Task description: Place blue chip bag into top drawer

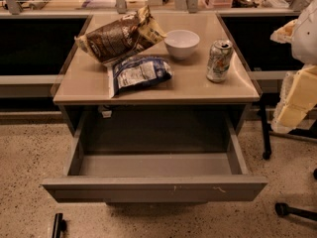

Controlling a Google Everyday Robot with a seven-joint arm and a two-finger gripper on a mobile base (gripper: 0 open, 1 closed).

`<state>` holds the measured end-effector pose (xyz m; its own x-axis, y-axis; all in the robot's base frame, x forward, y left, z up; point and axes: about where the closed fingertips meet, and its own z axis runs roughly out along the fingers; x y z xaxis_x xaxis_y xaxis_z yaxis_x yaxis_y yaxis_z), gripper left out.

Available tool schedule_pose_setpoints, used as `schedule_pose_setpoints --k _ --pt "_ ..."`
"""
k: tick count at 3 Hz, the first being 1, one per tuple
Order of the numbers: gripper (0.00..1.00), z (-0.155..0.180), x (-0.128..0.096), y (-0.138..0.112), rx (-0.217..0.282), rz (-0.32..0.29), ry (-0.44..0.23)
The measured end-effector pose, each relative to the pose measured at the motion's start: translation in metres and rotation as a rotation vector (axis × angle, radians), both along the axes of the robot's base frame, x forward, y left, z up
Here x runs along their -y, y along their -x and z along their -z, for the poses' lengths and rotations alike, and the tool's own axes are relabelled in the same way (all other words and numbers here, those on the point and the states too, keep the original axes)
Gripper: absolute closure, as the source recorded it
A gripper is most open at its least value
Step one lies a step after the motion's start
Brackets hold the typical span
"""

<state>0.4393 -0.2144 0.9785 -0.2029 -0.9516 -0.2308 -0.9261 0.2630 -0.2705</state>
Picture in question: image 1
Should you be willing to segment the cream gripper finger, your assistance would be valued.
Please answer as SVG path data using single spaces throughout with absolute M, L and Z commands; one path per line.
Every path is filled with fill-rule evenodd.
M 306 64 L 297 72 L 288 71 L 279 97 L 271 129 L 276 133 L 288 133 L 317 105 L 317 65 Z
M 286 44 L 291 43 L 293 29 L 295 27 L 297 20 L 291 20 L 284 26 L 280 27 L 279 29 L 275 30 L 271 35 L 270 39 L 276 43 Z

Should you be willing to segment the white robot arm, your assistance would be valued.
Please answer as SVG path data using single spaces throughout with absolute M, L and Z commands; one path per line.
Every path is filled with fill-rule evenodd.
M 317 105 L 317 0 L 297 19 L 274 31 L 270 39 L 291 44 L 292 56 L 303 63 L 302 69 L 285 75 L 273 113 L 272 130 L 287 134 Z

